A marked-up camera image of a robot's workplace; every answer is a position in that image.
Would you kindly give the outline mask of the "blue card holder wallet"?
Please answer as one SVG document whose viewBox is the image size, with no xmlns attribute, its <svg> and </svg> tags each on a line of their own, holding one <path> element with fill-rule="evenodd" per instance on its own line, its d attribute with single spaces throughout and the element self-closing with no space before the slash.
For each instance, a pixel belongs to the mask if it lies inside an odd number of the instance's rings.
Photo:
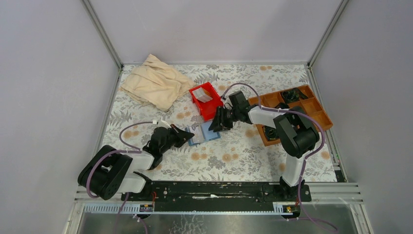
<svg viewBox="0 0 413 234">
<path fill-rule="evenodd" d="M 202 143 L 205 143 L 211 140 L 220 139 L 221 136 L 219 132 L 213 132 L 209 130 L 209 127 L 211 126 L 211 124 L 212 124 L 212 121 L 204 122 L 204 123 L 193 125 L 193 126 L 188 126 L 185 129 L 185 131 L 194 134 L 194 137 L 192 137 L 188 141 L 189 146 L 194 146 L 194 145 L 202 144 Z"/>
</svg>

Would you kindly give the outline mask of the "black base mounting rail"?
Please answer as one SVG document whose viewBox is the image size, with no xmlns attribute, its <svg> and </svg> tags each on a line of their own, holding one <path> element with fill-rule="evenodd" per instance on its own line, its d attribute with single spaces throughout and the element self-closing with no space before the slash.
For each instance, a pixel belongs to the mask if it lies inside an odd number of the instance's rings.
<svg viewBox="0 0 413 234">
<path fill-rule="evenodd" d="M 147 201 L 156 212 L 273 212 L 273 203 L 312 200 L 308 185 L 288 189 L 270 182 L 154 181 L 122 200 Z"/>
</svg>

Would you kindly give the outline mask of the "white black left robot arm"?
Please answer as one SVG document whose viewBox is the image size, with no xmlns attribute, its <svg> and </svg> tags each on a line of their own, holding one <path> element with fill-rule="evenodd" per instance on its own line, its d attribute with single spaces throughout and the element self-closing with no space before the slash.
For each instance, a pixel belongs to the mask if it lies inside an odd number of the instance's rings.
<svg viewBox="0 0 413 234">
<path fill-rule="evenodd" d="M 151 194 L 150 179 L 140 171 L 155 169 L 166 151 L 183 146 L 193 137 L 194 133 L 161 122 L 143 148 L 128 151 L 104 145 L 82 169 L 77 182 L 91 198 L 109 200 L 116 193 L 132 193 L 146 200 Z"/>
</svg>

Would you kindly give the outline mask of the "beige crumpled cloth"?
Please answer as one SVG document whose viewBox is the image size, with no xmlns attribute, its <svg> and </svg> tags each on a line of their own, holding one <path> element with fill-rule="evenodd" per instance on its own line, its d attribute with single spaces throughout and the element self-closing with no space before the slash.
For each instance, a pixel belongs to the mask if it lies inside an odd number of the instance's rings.
<svg viewBox="0 0 413 234">
<path fill-rule="evenodd" d="M 142 65 L 133 68 L 121 90 L 139 104 L 153 104 L 165 112 L 195 86 L 192 79 L 150 54 Z"/>
</svg>

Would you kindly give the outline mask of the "floral patterned table mat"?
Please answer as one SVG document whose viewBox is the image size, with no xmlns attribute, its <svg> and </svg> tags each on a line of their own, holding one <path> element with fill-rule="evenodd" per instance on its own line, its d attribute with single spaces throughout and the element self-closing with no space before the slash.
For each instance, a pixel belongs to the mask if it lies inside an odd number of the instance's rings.
<svg viewBox="0 0 413 234">
<path fill-rule="evenodd" d="M 241 90 L 246 97 L 307 85 L 304 65 L 176 65 L 196 84 L 209 82 L 218 94 Z M 119 89 L 114 98 L 102 143 L 116 149 L 143 147 L 150 139 L 154 119 L 184 129 L 204 120 L 190 94 L 178 98 L 165 112 L 143 106 Z M 280 144 L 265 146 L 256 126 L 237 122 L 219 139 L 173 148 L 153 170 L 152 180 L 278 181 L 286 169 L 287 154 Z"/>
</svg>

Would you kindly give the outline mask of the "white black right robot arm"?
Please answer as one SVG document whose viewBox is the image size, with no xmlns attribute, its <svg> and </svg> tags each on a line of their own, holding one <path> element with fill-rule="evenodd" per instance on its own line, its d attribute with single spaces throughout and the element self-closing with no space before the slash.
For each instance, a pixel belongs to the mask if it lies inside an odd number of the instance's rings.
<svg viewBox="0 0 413 234">
<path fill-rule="evenodd" d="M 274 109 L 258 104 L 250 104 L 243 92 L 237 91 L 229 96 L 231 108 L 219 106 L 209 127 L 210 131 L 221 132 L 233 128 L 234 122 L 258 124 L 276 130 L 283 149 L 289 155 L 279 188 L 281 198 L 293 200 L 298 194 L 302 180 L 304 158 L 314 152 L 319 141 L 314 120 L 303 113 L 302 108 Z"/>
</svg>

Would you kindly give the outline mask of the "wooden compartment tray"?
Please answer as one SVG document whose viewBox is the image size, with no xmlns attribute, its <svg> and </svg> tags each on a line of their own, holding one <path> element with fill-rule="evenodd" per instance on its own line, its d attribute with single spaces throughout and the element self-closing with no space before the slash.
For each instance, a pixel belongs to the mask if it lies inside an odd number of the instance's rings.
<svg viewBox="0 0 413 234">
<path fill-rule="evenodd" d="M 288 105 L 290 109 L 299 106 L 304 110 L 305 114 L 320 124 L 323 131 L 333 127 L 331 119 L 308 85 L 260 95 L 260 99 L 264 107 L 275 108 L 280 103 Z M 280 140 L 275 137 L 275 130 L 268 130 L 269 127 L 264 127 L 264 125 L 260 124 L 256 125 L 256 127 L 264 146 L 280 143 Z"/>
</svg>

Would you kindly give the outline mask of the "red plastic bin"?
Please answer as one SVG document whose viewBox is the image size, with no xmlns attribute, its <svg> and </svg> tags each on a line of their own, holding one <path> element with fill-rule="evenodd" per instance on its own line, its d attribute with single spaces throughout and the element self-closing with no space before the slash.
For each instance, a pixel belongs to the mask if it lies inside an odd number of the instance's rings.
<svg viewBox="0 0 413 234">
<path fill-rule="evenodd" d="M 198 89 L 203 89 L 204 93 L 211 97 L 211 100 L 207 102 L 200 101 L 195 96 L 195 91 Z M 192 102 L 197 106 L 199 114 L 204 119 L 204 121 L 213 120 L 216 114 L 217 107 L 224 105 L 221 101 L 221 97 L 218 95 L 215 88 L 212 86 L 210 82 L 203 83 L 199 86 L 190 89 L 189 93 L 191 95 Z"/>
</svg>

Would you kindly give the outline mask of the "stack of credit cards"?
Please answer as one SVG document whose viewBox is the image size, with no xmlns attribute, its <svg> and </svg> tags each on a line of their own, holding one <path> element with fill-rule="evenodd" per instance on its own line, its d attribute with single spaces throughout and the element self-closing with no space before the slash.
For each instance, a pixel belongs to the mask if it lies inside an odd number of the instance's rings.
<svg viewBox="0 0 413 234">
<path fill-rule="evenodd" d="M 202 102 L 202 103 L 206 103 L 206 102 L 213 100 L 212 95 L 203 87 L 193 90 L 192 94 L 199 102 Z"/>
</svg>

